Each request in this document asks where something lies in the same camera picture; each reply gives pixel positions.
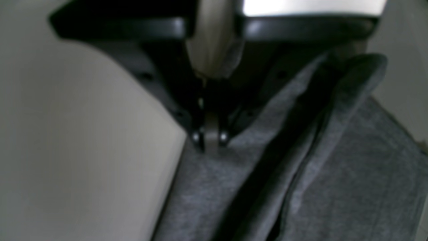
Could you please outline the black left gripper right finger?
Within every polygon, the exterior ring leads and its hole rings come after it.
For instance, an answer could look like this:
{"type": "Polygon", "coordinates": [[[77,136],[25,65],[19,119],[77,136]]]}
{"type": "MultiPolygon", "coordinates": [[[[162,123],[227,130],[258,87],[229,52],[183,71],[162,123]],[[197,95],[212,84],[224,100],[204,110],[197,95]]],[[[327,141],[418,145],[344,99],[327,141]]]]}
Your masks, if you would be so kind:
{"type": "Polygon", "coordinates": [[[229,72],[219,85],[219,145],[254,122],[285,83],[319,55],[366,40],[379,0],[236,0],[229,72]]]}

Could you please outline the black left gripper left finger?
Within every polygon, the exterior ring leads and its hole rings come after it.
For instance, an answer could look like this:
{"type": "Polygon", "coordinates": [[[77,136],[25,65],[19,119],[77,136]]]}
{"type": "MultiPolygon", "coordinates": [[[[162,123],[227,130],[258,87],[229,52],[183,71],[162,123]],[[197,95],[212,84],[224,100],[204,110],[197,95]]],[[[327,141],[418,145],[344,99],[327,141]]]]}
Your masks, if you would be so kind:
{"type": "Polygon", "coordinates": [[[95,47],[127,70],[203,151],[203,86],[186,48],[197,8],[197,0],[72,0],[49,23],[60,38],[95,47]]]}

